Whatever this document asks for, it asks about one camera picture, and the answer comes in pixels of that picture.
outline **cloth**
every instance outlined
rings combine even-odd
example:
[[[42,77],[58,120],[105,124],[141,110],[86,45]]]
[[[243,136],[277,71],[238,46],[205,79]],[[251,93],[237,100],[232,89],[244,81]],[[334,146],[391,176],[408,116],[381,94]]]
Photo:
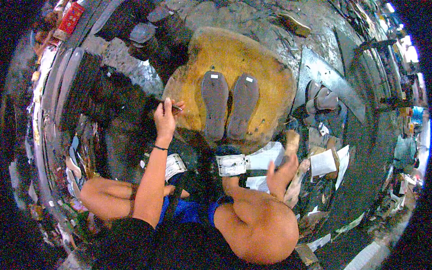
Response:
[[[249,264],[216,228],[196,222],[163,222],[153,230],[145,221],[124,218],[101,238],[98,269],[306,269],[296,251],[276,264]]]

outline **human hand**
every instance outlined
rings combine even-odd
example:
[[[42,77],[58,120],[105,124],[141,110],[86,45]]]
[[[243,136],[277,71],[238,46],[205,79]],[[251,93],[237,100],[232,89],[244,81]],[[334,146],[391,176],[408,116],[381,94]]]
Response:
[[[279,167],[277,172],[274,171],[275,165],[273,161],[270,162],[267,171],[267,186],[269,187],[270,194],[281,201],[283,201],[286,186],[294,178],[299,167],[299,160],[296,154],[292,154],[287,158],[287,162]]]
[[[156,145],[162,148],[168,148],[175,131],[175,119],[182,112],[177,115],[172,115],[172,104],[175,100],[166,98],[164,104],[160,103],[154,113],[154,119],[157,130]],[[184,102],[176,104],[181,109],[184,109]]]

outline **wrist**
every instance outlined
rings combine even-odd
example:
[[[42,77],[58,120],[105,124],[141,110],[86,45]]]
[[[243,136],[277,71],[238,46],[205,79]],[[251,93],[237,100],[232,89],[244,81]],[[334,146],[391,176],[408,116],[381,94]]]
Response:
[[[171,143],[172,138],[161,138],[157,137],[155,141],[155,145],[162,147],[162,148],[168,148],[169,144]]]

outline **metal sheet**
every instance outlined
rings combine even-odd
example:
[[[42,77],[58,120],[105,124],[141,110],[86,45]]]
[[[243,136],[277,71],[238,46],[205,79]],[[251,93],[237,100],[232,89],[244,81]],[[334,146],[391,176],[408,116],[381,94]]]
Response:
[[[311,79],[314,79],[317,82],[322,81],[326,87],[337,93],[339,99],[353,112],[361,123],[364,123],[365,103],[347,81],[342,78],[339,72],[306,46],[303,46],[302,49],[302,63],[299,74],[297,94],[292,111],[306,103],[306,85]]]

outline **leg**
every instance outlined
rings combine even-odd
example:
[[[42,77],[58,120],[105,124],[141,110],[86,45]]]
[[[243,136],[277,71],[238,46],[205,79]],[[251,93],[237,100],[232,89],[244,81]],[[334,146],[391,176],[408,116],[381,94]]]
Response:
[[[234,203],[219,206],[214,223],[232,251],[258,264],[287,258],[299,238],[292,210],[274,196],[239,187],[238,177],[223,177],[222,184]]]
[[[133,193],[137,185],[116,180],[96,177],[89,179],[81,190],[81,201],[95,215],[101,219],[111,220],[132,214]],[[165,186],[164,195],[174,192],[172,185]],[[181,197],[189,194],[183,190]]]

